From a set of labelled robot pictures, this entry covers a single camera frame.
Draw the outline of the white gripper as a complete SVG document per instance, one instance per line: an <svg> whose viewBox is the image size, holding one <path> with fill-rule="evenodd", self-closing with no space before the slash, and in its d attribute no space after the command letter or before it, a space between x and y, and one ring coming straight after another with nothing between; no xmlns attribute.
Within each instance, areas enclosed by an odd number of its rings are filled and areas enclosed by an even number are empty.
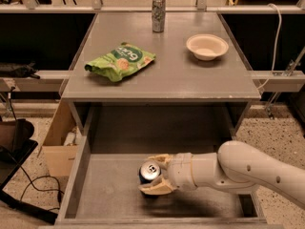
<svg viewBox="0 0 305 229"><path fill-rule="evenodd" d="M153 160L161 169L167 170L168 179L159 177L151 183L139 185L138 189L150 196L167 195L176 189L192 190L192 157L191 153L149 156L148 160Z"/></svg>

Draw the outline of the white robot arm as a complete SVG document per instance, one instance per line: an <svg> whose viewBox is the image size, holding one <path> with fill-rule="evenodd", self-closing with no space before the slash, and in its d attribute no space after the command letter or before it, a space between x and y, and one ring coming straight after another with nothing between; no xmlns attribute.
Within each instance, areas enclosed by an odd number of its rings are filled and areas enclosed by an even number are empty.
<svg viewBox="0 0 305 229"><path fill-rule="evenodd" d="M150 156L141 169L149 177L139 190L150 196L199 187L248 194L263 186L305 208L305 170L281 162L241 141L227 141L215 153Z"/></svg>

